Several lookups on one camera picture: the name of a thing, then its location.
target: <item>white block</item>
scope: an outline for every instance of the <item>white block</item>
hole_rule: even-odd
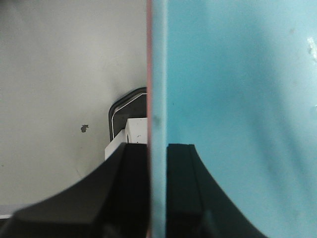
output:
[[[118,146],[123,143],[127,142],[126,135],[124,130],[121,130],[118,135],[110,142],[110,144],[105,148],[105,160],[109,158],[110,155],[118,148]]]
[[[129,118],[125,126],[125,138],[128,143],[148,143],[148,119]]]

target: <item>black plastic part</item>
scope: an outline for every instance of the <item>black plastic part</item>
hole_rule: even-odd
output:
[[[0,229],[5,225],[8,219],[0,219]]]
[[[125,128],[128,118],[146,118],[147,117],[147,88],[138,88],[118,101],[116,101],[109,109],[108,121],[110,141]]]
[[[167,149],[167,238],[265,238],[232,203],[194,145]]]
[[[149,219],[147,147],[121,144],[83,180],[17,211],[1,238],[144,238]]]

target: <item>light blue panel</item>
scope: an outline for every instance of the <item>light blue panel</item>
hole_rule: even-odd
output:
[[[167,142],[195,144],[266,236],[316,237],[317,1],[169,0],[166,17]]]
[[[152,1],[151,237],[165,237],[166,221],[166,2]]]

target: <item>white wall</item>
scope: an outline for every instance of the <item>white wall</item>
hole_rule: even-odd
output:
[[[145,0],[0,1],[0,204],[41,200],[92,171],[110,106],[142,86]]]

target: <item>stain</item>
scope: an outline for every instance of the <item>stain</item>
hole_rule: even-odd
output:
[[[80,129],[81,129],[81,132],[82,132],[82,133],[86,132],[87,128],[89,128],[88,125],[82,125],[82,127],[80,128]]]
[[[79,175],[79,177],[82,177],[81,174],[78,172],[78,169],[75,168],[75,170],[76,170],[77,174]]]
[[[294,32],[295,32],[295,27],[293,27],[293,28],[291,28],[291,29],[289,30],[289,34],[291,34],[291,35],[293,35]]]
[[[152,117],[152,122],[153,122],[153,124],[154,124],[155,126],[160,126],[160,124],[161,124],[161,118],[160,118],[159,116],[157,116],[157,115],[154,115],[154,116]]]

